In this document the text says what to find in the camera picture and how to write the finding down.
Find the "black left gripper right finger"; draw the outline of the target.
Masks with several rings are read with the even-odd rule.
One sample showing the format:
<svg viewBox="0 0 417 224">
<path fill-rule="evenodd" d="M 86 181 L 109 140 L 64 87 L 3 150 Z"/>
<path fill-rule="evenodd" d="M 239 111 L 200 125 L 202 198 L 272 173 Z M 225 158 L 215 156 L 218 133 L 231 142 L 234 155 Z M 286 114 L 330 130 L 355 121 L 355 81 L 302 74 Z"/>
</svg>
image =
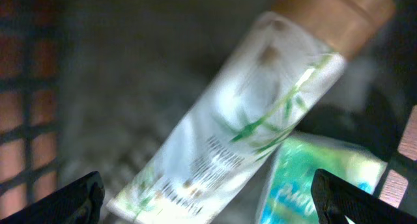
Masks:
<svg viewBox="0 0 417 224">
<path fill-rule="evenodd" d="M 324 169 L 315 171 L 311 195 L 320 224 L 416 223 L 416 218 Z"/>
</svg>

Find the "white tube with gold cap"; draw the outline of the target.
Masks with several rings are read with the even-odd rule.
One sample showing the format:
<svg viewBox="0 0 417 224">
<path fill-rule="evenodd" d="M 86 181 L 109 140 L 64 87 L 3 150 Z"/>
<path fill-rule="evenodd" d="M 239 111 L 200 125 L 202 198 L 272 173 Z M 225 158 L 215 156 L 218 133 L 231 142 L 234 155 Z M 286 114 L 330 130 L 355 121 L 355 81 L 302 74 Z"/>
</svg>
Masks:
<svg viewBox="0 0 417 224">
<path fill-rule="evenodd" d="M 393 0 L 277 0 L 108 209 L 210 223 L 394 12 Z"/>
</svg>

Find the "teal tissue pack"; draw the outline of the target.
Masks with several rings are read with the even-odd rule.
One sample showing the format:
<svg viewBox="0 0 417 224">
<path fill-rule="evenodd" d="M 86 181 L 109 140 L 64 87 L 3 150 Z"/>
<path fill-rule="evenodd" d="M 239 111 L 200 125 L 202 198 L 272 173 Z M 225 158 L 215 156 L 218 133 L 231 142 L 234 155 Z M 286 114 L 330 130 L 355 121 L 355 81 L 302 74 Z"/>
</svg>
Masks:
<svg viewBox="0 0 417 224">
<path fill-rule="evenodd" d="M 372 194 L 386 166 L 386 162 L 360 145 L 296 132 L 275 153 L 255 221 L 318 223 L 311 196 L 317 169 L 324 169 Z"/>
</svg>

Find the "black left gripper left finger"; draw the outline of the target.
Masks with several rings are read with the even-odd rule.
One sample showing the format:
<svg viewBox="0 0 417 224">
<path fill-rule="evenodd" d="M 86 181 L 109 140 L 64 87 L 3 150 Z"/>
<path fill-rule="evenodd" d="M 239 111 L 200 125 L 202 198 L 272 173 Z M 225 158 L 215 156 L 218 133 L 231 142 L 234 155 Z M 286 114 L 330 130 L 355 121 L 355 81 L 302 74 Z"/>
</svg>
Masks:
<svg viewBox="0 0 417 224">
<path fill-rule="evenodd" d="M 105 189 L 93 171 L 38 202 L 1 220 L 1 224 L 97 224 Z"/>
</svg>

